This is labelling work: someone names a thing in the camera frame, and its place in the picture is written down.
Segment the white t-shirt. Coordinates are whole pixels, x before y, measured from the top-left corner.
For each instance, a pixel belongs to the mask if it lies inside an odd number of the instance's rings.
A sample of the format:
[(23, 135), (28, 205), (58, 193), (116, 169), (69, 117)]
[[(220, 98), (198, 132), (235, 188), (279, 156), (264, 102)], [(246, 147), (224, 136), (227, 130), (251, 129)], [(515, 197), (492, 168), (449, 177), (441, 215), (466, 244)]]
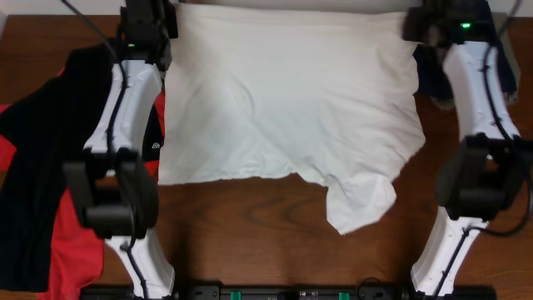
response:
[(178, 4), (160, 184), (295, 173), (340, 234), (378, 222), (426, 140), (404, 20)]

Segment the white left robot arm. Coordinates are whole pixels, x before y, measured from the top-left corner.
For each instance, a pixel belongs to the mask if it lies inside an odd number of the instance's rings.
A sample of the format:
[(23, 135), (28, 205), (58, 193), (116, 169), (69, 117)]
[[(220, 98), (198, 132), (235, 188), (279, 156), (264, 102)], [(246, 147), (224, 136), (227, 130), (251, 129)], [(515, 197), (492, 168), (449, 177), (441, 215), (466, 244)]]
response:
[(158, 190), (143, 161), (154, 102), (163, 90), (177, 38), (166, 0), (131, 0), (121, 8), (110, 47), (112, 85), (84, 158), (63, 165), (78, 220), (121, 259), (132, 285), (85, 287), (82, 299), (173, 299), (175, 271), (158, 241)]

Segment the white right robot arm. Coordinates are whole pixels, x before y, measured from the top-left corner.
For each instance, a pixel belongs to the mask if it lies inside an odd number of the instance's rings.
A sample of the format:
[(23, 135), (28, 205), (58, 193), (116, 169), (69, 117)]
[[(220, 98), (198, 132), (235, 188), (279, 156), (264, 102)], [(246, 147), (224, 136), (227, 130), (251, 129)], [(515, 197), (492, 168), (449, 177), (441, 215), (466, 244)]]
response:
[(489, 288), (454, 287), (466, 254), (484, 233), (508, 238), (528, 223), (532, 207), (513, 228), (489, 227), (522, 187), (532, 187), (532, 142), (521, 137), (506, 108), (497, 69), (500, 28), (480, 1), (425, 1), (411, 7), (406, 41), (429, 47), (440, 60), (458, 117), (460, 144), (436, 179), (436, 220), (411, 269), (411, 299), (493, 299)]

